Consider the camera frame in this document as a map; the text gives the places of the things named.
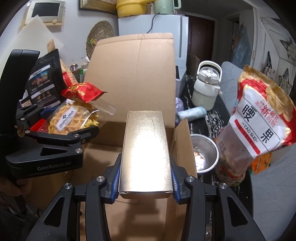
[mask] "waffle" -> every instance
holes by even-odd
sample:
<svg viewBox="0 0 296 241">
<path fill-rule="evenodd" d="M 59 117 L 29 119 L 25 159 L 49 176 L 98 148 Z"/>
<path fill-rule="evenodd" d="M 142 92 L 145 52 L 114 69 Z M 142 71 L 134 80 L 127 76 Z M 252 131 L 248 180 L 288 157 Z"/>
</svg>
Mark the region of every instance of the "waffle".
<svg viewBox="0 0 296 241">
<path fill-rule="evenodd" d="M 63 128 L 63 130 L 59 131 L 56 128 L 56 125 L 70 107 L 74 107 L 77 112 L 75 113 L 71 121 Z M 82 128 L 94 125 L 98 126 L 99 123 L 97 119 L 99 116 L 95 112 L 96 110 L 97 109 L 95 109 L 93 105 L 87 103 L 67 103 L 66 105 L 62 106 L 50 120 L 48 133 L 67 135 L 69 132 L 76 131 Z"/>
</svg>

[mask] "yellow pot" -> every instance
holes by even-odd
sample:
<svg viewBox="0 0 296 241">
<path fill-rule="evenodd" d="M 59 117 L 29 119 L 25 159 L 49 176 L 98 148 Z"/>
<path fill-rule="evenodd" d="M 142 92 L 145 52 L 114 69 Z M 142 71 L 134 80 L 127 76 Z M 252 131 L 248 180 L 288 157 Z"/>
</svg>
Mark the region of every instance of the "yellow pot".
<svg viewBox="0 0 296 241">
<path fill-rule="evenodd" d="M 146 4 L 155 0 L 117 0 L 117 15 L 119 18 L 146 14 Z"/>
</svg>

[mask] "woven straw hat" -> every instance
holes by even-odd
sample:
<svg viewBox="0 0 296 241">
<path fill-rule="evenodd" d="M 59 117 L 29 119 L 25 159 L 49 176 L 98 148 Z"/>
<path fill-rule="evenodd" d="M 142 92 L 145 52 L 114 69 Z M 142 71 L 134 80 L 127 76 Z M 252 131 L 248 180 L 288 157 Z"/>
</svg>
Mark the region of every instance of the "woven straw hat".
<svg viewBox="0 0 296 241">
<path fill-rule="evenodd" d="M 96 43 L 105 38 L 114 37 L 114 30 L 108 21 L 97 22 L 89 32 L 86 41 L 86 54 L 89 59 L 94 51 Z"/>
</svg>

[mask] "open cardboard box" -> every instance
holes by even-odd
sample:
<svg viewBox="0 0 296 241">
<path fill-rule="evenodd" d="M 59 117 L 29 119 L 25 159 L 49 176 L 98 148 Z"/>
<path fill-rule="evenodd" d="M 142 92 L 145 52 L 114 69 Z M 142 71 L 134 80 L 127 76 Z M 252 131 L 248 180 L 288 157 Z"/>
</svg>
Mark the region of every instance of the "open cardboard box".
<svg viewBox="0 0 296 241">
<path fill-rule="evenodd" d="M 28 201 L 44 209 L 65 183 L 84 184 L 102 175 L 122 152 L 128 111 L 161 110 L 169 152 L 189 175 L 197 176 L 187 120 L 174 128 L 176 82 L 172 34 L 135 34 L 100 40 L 85 82 L 108 92 L 102 98 L 117 107 L 116 114 L 100 129 L 97 138 L 84 147 L 82 168 L 34 178 Z M 119 197 L 113 205 L 106 205 L 111 239 L 179 241 L 185 210 L 186 205 L 178 205 L 172 196 L 149 200 Z"/>
</svg>

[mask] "ceiling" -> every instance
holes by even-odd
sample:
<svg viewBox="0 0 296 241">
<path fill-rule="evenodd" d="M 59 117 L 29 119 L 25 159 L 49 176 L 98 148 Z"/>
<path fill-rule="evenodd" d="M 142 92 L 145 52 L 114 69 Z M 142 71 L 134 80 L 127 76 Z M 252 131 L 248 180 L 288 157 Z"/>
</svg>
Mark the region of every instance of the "ceiling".
<svg viewBox="0 0 296 241">
<path fill-rule="evenodd" d="M 245 9 L 252 6 L 243 0 L 182 0 L 181 11 L 219 19 Z"/>
</svg>

